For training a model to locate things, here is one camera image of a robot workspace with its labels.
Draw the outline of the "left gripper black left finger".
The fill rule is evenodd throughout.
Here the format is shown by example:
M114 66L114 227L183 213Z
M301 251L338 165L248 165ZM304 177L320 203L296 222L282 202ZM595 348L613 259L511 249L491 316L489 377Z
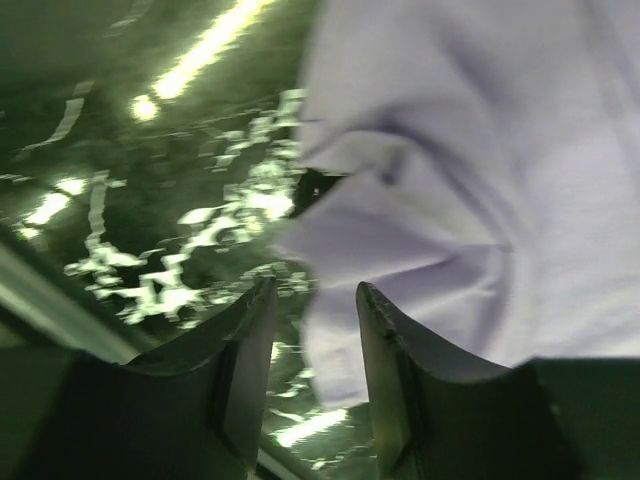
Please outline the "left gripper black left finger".
M257 464L277 292L126 365L60 346L1 353L5 479L244 479Z

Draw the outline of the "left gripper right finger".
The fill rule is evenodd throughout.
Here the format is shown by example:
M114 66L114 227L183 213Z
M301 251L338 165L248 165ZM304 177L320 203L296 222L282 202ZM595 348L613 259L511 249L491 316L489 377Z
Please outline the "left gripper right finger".
M369 283L356 303L381 478L638 477L636 360L509 369L420 325Z

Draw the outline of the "purple t shirt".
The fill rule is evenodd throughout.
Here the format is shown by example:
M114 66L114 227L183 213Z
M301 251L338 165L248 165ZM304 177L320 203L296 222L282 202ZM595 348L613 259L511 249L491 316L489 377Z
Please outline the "purple t shirt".
M326 1L297 131L340 182L277 240L321 404L368 399L375 285L503 366L639 353L639 5Z

